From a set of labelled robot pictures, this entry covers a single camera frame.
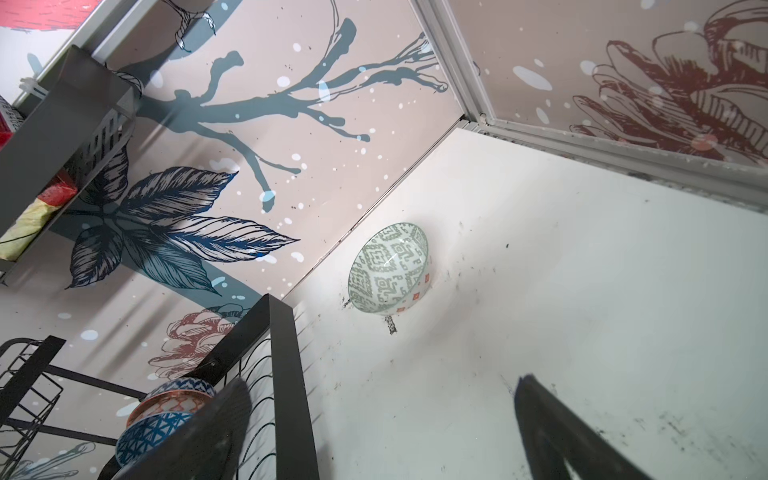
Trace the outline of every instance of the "leaf illustration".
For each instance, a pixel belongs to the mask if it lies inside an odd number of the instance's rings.
[[[233,217],[189,217],[173,223],[160,235],[210,262],[253,260],[298,241],[251,220]]]
[[[234,176],[192,167],[168,168],[138,181],[120,211],[150,222],[198,214],[211,208]]]
[[[74,242],[69,271],[69,287],[85,286],[103,280],[120,265],[123,238],[107,225],[83,230]]]
[[[112,157],[96,178],[80,195],[87,204],[106,205],[120,200],[128,187],[128,152],[127,148]]]
[[[218,294],[210,285],[199,258],[150,230],[126,230],[125,247],[131,258],[152,280],[174,288],[194,288]]]

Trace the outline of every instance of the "bowl rim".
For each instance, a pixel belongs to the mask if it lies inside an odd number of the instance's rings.
[[[426,232],[424,231],[424,229],[423,229],[423,228],[421,228],[419,225],[416,225],[415,223],[411,223],[411,222],[397,222],[397,223],[391,223],[390,225],[387,225],[386,227],[382,228],[382,229],[381,229],[381,230],[379,230],[378,232],[374,233],[374,234],[373,234],[373,235],[372,235],[372,236],[371,236],[371,237],[370,237],[368,240],[366,240],[366,242],[365,242],[365,243],[362,245],[362,247],[360,247],[360,250],[359,250],[359,251],[357,252],[357,254],[355,255],[355,259],[352,261],[352,266],[355,266],[355,262],[357,261],[358,257],[359,257],[359,256],[360,256],[360,254],[362,253],[362,250],[363,250],[364,248],[366,248],[366,246],[367,246],[369,243],[371,243],[371,240],[373,240],[374,238],[376,238],[376,237],[379,235],[379,233],[383,232],[384,230],[386,230],[386,229],[388,229],[388,228],[390,228],[390,227],[394,227],[395,225],[411,225],[411,226],[413,226],[413,227],[415,227],[415,228],[418,228],[419,230],[421,230],[421,232],[422,232],[422,235],[424,236],[424,241],[425,241],[425,243],[426,243],[426,252],[425,252],[425,253],[426,253],[426,255],[425,255],[425,259],[424,259],[424,264],[422,265],[422,271],[421,271],[421,273],[419,274],[419,277],[423,276],[423,275],[424,275],[424,272],[425,272],[425,271],[426,271],[426,269],[427,269],[427,266],[429,265],[429,239],[427,238],[427,234],[426,234]],[[357,306],[357,304],[355,303],[355,300],[353,300],[353,299],[352,299],[352,294],[351,294],[351,292],[349,291],[349,281],[350,281],[350,279],[351,279],[351,278],[352,278],[352,267],[350,267],[350,268],[349,268],[349,275],[348,275],[348,277],[346,278],[346,293],[347,293],[347,295],[349,295],[349,301],[350,301],[350,302],[352,302],[352,305],[354,305],[354,307],[355,307],[355,308],[357,308],[359,311],[361,311],[361,312],[363,312],[363,313],[373,313],[373,314],[377,314],[377,313],[381,313],[381,312],[384,312],[384,311],[386,311],[386,310],[389,310],[389,309],[391,309],[392,307],[394,307],[395,305],[397,305],[397,303],[398,303],[400,300],[402,300],[402,299],[404,299],[404,298],[407,298],[407,297],[408,297],[408,295],[410,295],[410,294],[411,294],[411,292],[413,292],[413,290],[414,290],[414,289],[415,289],[417,286],[419,286],[419,284],[418,284],[418,283],[417,283],[416,285],[412,286],[412,287],[410,288],[410,290],[408,290],[408,292],[407,292],[405,295],[403,295],[403,296],[401,296],[401,297],[399,297],[399,298],[397,299],[397,302],[395,302],[395,303],[394,303],[394,305],[391,305],[391,306],[387,306],[387,307],[385,307],[385,308],[382,308],[382,309],[380,309],[380,310],[377,310],[377,311],[375,311],[375,312],[366,312],[365,310],[363,310],[363,309],[361,309],[359,306]]]

